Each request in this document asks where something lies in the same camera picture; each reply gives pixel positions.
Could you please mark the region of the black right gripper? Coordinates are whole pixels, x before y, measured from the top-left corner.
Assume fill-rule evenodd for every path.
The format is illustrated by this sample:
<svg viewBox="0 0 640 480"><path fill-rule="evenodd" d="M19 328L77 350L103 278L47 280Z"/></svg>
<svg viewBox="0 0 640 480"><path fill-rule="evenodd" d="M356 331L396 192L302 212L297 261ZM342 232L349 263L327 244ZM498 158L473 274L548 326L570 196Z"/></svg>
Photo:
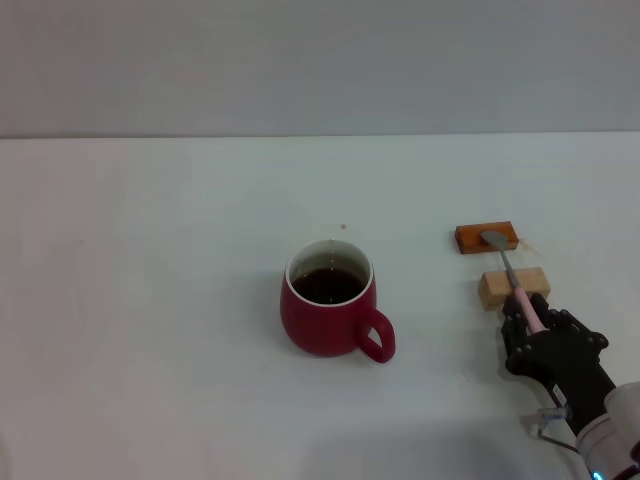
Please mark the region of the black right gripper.
<svg viewBox="0 0 640 480"><path fill-rule="evenodd" d="M510 295L502 308L506 369L537 381L556 406L568 407L571 415L567 424L579 434L606 413L605 397L615 388L599 358L609 345L608 339L568 310L550 308L540 293L532 294L530 303L547 330L529 335L522 308Z"/></svg>

